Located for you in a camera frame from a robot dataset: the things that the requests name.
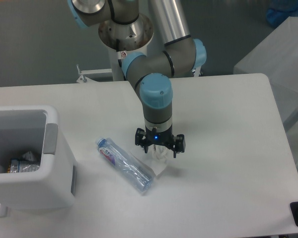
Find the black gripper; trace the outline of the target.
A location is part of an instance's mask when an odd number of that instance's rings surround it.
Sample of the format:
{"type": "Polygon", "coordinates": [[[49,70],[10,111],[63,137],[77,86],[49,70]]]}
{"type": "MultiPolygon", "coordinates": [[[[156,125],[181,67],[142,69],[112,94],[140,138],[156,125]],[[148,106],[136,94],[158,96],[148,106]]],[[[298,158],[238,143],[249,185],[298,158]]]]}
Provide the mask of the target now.
{"type": "Polygon", "coordinates": [[[135,145],[140,146],[147,153],[149,146],[160,145],[169,147],[173,152],[173,158],[176,158],[177,154],[184,153],[186,148],[184,134],[178,134],[174,136],[172,134],[172,125],[169,129],[158,132],[150,130],[146,127],[146,131],[141,128],[136,129],[135,133],[135,145]]]}

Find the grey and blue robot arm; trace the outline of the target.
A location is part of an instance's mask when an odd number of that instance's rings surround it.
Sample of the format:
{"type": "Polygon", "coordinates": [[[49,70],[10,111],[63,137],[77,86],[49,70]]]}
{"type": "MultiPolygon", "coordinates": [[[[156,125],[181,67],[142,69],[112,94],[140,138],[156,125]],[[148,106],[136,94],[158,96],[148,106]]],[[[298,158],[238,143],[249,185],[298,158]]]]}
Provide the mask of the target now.
{"type": "Polygon", "coordinates": [[[103,44],[115,51],[113,64],[133,87],[142,107],[145,127],[138,128],[135,144],[152,145],[174,154],[185,151],[185,137],[172,133],[171,78],[198,70],[207,59],[201,40],[191,37],[182,4],[178,0],[153,0],[164,50],[153,57],[141,48],[153,38],[153,26],[139,11],[137,0],[70,0],[68,6],[81,28],[98,25],[103,44]]]}

